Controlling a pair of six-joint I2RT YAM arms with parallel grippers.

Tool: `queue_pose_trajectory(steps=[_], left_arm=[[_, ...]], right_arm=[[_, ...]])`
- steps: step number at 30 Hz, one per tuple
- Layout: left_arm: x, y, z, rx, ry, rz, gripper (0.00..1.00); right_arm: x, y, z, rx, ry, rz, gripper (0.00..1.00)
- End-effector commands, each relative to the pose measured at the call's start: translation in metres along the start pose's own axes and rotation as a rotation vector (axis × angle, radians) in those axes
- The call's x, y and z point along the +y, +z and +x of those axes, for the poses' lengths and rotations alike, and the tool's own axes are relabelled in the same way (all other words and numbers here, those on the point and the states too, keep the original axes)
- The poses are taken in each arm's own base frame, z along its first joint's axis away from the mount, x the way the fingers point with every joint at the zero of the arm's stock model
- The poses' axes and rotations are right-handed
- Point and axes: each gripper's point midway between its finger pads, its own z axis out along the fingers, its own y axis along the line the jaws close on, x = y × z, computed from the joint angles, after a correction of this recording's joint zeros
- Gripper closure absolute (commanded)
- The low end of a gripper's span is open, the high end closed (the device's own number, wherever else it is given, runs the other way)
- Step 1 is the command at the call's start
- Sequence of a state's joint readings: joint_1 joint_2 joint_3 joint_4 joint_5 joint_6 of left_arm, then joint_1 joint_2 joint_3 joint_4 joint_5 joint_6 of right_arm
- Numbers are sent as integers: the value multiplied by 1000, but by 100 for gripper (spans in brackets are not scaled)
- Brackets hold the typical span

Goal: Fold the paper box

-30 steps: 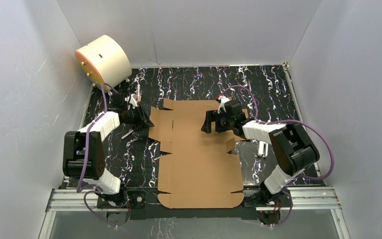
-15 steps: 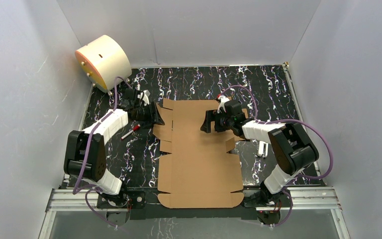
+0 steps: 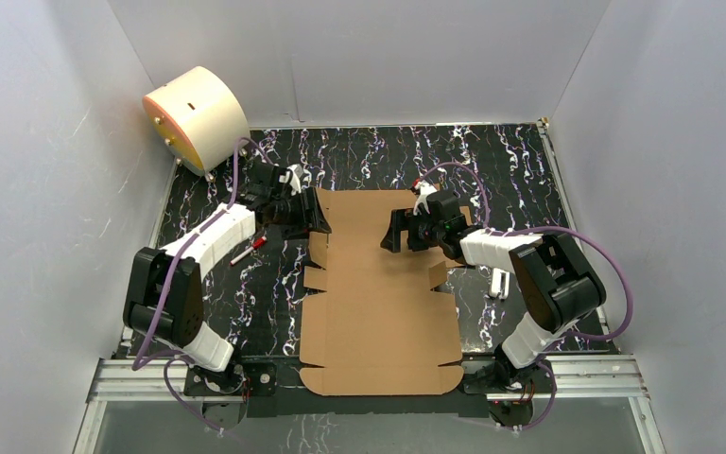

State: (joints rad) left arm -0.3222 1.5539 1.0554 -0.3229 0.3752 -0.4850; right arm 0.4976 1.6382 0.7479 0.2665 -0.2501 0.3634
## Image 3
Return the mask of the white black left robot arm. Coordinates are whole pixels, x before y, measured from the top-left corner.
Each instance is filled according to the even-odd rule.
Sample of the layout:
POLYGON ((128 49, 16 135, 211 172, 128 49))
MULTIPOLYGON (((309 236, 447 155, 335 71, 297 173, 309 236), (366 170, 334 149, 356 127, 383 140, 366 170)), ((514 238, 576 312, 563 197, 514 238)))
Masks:
POLYGON ((136 253, 123 309, 125 327, 189 357, 221 393, 239 390, 245 370, 231 359, 233 345, 204 319, 204 278, 261 227, 278 226, 285 239, 331 231, 302 166, 257 162, 246 176, 197 227, 161 249, 136 253))

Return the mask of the brown cardboard box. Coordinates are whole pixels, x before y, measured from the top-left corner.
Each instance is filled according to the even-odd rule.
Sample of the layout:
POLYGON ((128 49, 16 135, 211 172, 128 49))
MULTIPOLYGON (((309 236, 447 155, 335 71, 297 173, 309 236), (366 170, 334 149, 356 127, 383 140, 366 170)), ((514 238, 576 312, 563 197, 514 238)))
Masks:
POLYGON ((312 233, 301 304, 301 371, 460 364, 455 297, 439 292, 452 263, 439 249, 380 247, 407 190, 319 190, 332 233, 312 233))

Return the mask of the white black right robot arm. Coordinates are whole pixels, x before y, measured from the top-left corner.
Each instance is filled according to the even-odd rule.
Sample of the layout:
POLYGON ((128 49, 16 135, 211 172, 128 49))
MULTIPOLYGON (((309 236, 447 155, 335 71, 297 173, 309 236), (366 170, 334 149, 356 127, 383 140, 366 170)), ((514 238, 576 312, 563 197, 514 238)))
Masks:
POLYGON ((380 245, 398 253, 437 247, 465 266, 487 267, 514 277, 526 313, 498 346, 496 383, 520 391, 532 378, 531 364, 583 316, 605 303, 606 290, 593 266, 566 230, 497 234, 471 224, 454 192, 422 185, 410 208, 394 209, 380 245))

